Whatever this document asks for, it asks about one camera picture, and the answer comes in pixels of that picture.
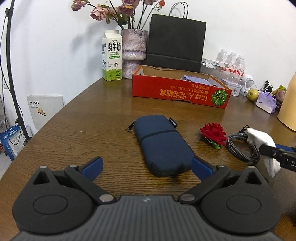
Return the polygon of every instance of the yellow sticker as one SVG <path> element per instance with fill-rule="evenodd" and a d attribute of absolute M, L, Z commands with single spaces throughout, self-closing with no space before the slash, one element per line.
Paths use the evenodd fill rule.
<path fill-rule="evenodd" d="M 45 112 L 41 109 L 41 108 L 38 108 L 38 113 L 42 114 L 45 116 Z"/>

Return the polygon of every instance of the white logo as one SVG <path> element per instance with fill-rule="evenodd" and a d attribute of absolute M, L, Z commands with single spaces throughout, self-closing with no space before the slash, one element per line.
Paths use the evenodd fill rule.
<path fill-rule="evenodd" d="M 151 199 L 147 197 L 146 199 L 143 199 L 143 201 L 144 202 L 149 202 L 149 201 L 151 201 Z"/>

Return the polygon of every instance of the black paper bag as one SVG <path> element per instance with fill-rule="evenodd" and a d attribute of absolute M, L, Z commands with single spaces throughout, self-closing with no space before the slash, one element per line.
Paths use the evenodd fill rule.
<path fill-rule="evenodd" d="M 200 72 L 206 23 L 153 14 L 142 64 Z"/>

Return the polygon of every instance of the pumpkin picture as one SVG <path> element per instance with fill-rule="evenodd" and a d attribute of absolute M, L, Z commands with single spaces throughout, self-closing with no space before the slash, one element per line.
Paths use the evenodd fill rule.
<path fill-rule="evenodd" d="M 215 106 L 223 105 L 227 100 L 228 94 L 225 90 L 218 90 L 212 95 L 212 103 Z"/>

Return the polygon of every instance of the yellow fruit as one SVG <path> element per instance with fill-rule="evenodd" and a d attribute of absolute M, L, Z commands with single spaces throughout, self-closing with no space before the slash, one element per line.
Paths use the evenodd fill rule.
<path fill-rule="evenodd" d="M 248 99 L 253 102 L 258 99 L 258 96 L 259 96 L 259 91 L 256 89 L 250 89 L 247 94 Z"/>

